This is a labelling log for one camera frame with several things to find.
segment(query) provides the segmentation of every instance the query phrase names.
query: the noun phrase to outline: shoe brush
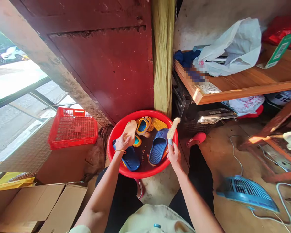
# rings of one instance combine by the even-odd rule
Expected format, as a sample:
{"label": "shoe brush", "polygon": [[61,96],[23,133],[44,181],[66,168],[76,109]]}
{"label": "shoe brush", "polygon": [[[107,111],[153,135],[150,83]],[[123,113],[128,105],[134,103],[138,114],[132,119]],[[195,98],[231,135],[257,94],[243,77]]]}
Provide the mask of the shoe brush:
{"label": "shoe brush", "polygon": [[175,118],[172,122],[172,126],[167,133],[168,143],[172,146],[172,138],[174,137],[177,125],[180,123],[180,118]]}

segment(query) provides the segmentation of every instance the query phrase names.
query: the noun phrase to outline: red shoe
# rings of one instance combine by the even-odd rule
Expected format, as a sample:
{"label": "red shoe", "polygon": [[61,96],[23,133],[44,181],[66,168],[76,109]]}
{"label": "red shoe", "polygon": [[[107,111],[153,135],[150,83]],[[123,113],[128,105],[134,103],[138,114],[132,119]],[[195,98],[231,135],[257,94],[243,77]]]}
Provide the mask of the red shoe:
{"label": "red shoe", "polygon": [[198,141],[196,144],[200,145],[203,141],[205,141],[205,139],[206,139],[206,134],[204,132],[198,132],[197,134],[195,134],[193,138],[191,138],[187,142],[187,147],[189,147],[189,143],[192,141]]}

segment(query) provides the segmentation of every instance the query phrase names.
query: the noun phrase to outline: red metal door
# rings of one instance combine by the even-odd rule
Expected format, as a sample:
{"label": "red metal door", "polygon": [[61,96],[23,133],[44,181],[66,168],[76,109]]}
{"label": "red metal door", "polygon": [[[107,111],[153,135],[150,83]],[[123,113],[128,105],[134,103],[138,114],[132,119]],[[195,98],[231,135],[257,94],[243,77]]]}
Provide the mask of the red metal door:
{"label": "red metal door", "polygon": [[149,0],[11,0],[112,123],[154,108]]}

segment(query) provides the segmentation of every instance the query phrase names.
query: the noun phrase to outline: black pants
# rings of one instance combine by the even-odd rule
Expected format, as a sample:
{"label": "black pants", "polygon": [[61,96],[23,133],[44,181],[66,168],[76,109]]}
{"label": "black pants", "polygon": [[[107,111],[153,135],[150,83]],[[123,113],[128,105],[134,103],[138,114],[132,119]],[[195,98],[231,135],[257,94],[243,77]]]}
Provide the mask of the black pants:
{"label": "black pants", "polygon": [[[190,169],[188,177],[214,213],[212,173],[198,145],[191,147],[189,163]],[[96,186],[106,170],[107,168],[98,175]],[[142,207],[142,202],[137,198],[137,191],[137,183],[134,179],[119,174],[105,231],[106,233],[119,232],[127,218]],[[169,207],[193,227],[181,189],[176,193]]]}

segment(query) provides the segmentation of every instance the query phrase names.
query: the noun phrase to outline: white plastic bag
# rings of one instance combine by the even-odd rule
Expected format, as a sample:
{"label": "white plastic bag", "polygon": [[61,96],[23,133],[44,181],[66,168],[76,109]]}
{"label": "white plastic bag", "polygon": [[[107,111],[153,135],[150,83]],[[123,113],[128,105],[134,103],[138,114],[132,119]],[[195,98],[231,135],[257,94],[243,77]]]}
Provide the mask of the white plastic bag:
{"label": "white plastic bag", "polygon": [[[211,61],[228,53],[224,65]],[[258,19],[243,19],[232,25],[212,45],[206,46],[193,66],[212,76],[227,76],[253,67],[261,50],[261,30]]]}
{"label": "white plastic bag", "polygon": [[262,95],[250,96],[246,98],[224,101],[224,104],[234,110],[237,115],[243,116],[246,114],[256,113],[256,110],[263,104],[265,97]]}

